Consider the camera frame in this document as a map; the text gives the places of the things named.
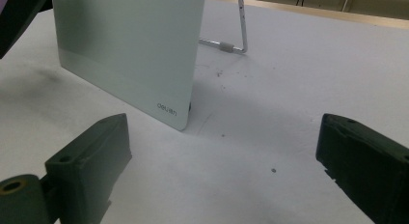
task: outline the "whiteboard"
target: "whiteboard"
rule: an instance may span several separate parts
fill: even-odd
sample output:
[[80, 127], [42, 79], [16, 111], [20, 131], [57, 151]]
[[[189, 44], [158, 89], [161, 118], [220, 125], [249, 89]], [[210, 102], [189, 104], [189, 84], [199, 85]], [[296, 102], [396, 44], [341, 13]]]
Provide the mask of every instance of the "whiteboard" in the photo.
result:
[[186, 127], [205, 0], [53, 0], [63, 68]]

